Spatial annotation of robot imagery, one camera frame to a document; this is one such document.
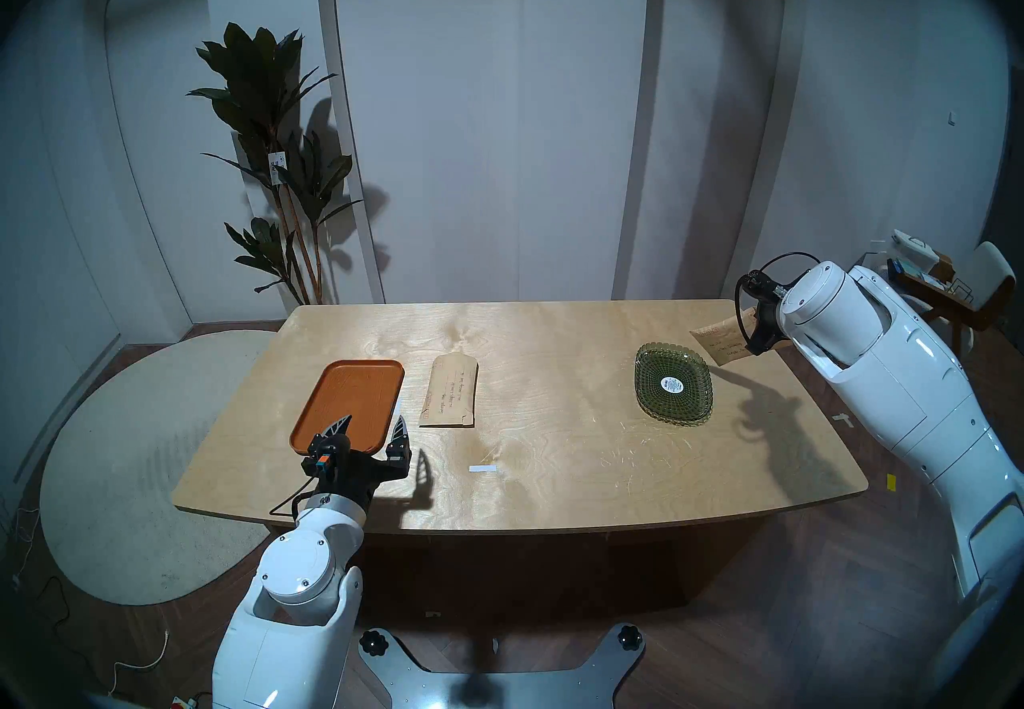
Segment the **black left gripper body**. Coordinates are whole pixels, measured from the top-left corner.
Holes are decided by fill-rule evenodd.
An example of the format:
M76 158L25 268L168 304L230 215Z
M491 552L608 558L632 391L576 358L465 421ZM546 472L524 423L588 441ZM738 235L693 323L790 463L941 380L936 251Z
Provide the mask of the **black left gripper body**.
M316 491L343 497L368 510L377 488L383 483L406 479L410 461L378 459L352 450L347 439L326 442L316 435L302 458L303 473L316 481Z

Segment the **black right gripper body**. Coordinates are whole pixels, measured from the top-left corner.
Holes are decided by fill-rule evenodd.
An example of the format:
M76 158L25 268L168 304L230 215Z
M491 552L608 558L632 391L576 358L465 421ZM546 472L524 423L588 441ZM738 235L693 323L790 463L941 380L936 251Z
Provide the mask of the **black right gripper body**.
M754 306L741 310L741 296L754 300ZM784 298L784 285L766 272L746 272L738 278L738 325L741 333L781 333L778 308Z

